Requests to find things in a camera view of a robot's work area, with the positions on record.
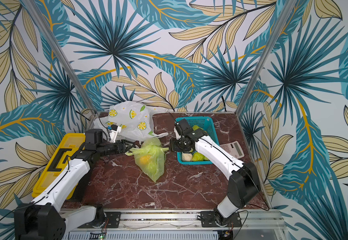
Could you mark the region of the green avocado print plastic bag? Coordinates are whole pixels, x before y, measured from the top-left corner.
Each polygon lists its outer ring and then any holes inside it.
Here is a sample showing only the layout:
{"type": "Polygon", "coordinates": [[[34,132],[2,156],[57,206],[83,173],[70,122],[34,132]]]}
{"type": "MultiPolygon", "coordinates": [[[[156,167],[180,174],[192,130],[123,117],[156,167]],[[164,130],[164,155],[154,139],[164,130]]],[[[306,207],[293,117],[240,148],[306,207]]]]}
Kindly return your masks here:
{"type": "Polygon", "coordinates": [[[131,148],[127,156],[134,156],[136,165],[154,183],[165,173],[166,152],[159,138],[151,138],[143,142],[140,148],[131,148]]]}

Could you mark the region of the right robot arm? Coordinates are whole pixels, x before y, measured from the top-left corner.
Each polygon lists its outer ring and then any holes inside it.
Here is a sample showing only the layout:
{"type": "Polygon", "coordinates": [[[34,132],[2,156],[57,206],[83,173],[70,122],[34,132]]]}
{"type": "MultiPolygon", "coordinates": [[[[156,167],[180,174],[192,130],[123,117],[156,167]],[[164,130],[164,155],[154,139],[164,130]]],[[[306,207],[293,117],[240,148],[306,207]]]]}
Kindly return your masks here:
{"type": "Polygon", "coordinates": [[[206,131],[194,130],[185,119],[175,123],[175,132],[179,138],[170,140],[170,151],[196,151],[208,158],[228,179],[227,196],[214,209],[214,216],[203,217],[225,227],[233,214],[261,192],[257,167],[235,158],[215,143],[206,131]]]}

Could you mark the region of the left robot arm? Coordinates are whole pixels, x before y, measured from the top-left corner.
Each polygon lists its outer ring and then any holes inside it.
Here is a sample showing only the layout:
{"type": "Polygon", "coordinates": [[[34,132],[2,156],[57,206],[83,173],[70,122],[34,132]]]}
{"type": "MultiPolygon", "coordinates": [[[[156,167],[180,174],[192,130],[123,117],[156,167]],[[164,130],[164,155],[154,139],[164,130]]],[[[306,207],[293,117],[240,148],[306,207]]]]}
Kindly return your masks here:
{"type": "Polygon", "coordinates": [[[31,203],[22,204],[14,211],[17,240],[61,240],[64,235],[83,225],[102,228],[107,219],[100,205],[83,206],[70,213],[60,214],[63,203],[103,156],[119,155],[128,151],[124,141],[116,138],[122,128],[111,125],[108,140],[102,129],[90,129],[84,134],[66,134],[52,157],[56,166],[55,178],[31,203]]]}

